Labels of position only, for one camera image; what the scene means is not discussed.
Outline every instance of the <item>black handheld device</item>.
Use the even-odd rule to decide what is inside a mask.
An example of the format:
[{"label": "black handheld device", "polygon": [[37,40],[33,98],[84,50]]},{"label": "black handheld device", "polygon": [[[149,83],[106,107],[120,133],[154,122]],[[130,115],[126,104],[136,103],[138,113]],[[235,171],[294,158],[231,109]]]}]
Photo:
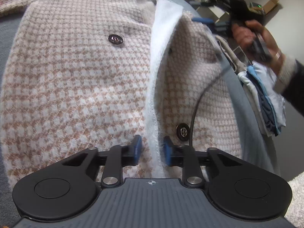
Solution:
[{"label": "black handheld device", "polygon": [[[192,5],[199,6],[217,6],[230,14],[230,21],[219,22],[211,25],[213,33],[232,37],[231,25],[233,23],[246,26],[245,21],[257,20],[262,25],[265,24],[265,11],[260,6],[258,9],[247,6],[244,0],[207,0],[200,3],[191,2]],[[272,56],[266,47],[266,43],[259,32],[254,32],[256,38],[248,51],[258,60],[268,63],[272,60]]]}]

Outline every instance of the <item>person's arm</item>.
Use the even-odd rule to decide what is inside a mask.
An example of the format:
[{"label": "person's arm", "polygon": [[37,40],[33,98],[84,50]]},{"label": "person's arm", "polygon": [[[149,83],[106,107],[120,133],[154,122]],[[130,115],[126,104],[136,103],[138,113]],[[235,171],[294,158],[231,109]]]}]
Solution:
[{"label": "person's arm", "polygon": [[262,35],[273,57],[270,63],[262,64],[270,67],[277,75],[274,91],[282,94],[304,116],[304,65],[281,53],[273,36],[259,22],[255,20],[247,21],[246,25],[248,28],[240,27],[236,24],[232,26],[235,40],[246,53],[247,57],[254,60],[254,57],[247,52],[248,47],[256,37],[250,29]]}]

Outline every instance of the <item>metal pivot screw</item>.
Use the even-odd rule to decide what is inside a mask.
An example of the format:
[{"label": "metal pivot screw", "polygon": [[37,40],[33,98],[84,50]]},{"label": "metal pivot screw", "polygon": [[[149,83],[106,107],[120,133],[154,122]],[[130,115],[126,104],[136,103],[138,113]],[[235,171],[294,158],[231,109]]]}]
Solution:
[{"label": "metal pivot screw", "polygon": [[187,179],[187,182],[190,184],[199,184],[201,183],[203,180],[200,177],[189,177]]},{"label": "metal pivot screw", "polygon": [[116,177],[105,177],[103,179],[104,184],[112,185],[116,184],[118,182],[118,179]]}]

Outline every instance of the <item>knit cardigan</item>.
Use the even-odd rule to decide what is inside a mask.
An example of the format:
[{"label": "knit cardigan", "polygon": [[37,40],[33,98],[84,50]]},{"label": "knit cardigan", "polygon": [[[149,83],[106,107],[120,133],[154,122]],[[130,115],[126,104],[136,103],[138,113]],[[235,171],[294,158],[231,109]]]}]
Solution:
[{"label": "knit cardigan", "polygon": [[[221,72],[206,26],[168,0],[0,0],[25,10],[1,91],[0,139],[10,185],[91,145],[108,150],[142,136],[124,177],[174,177],[162,138],[181,143],[200,93]],[[117,34],[122,45],[107,37]],[[220,78],[201,100],[193,146],[241,157],[231,99]]]}]

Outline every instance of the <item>sweater button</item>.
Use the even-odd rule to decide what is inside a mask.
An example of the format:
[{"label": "sweater button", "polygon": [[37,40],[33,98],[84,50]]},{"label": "sweater button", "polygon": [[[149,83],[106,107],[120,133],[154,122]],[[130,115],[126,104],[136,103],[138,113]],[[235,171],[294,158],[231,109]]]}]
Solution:
[{"label": "sweater button", "polygon": [[186,123],[181,123],[176,127],[176,136],[181,141],[188,141],[190,137],[190,128]]},{"label": "sweater button", "polygon": [[124,42],[124,39],[116,34],[110,34],[108,36],[108,41],[114,45],[121,45]]}]

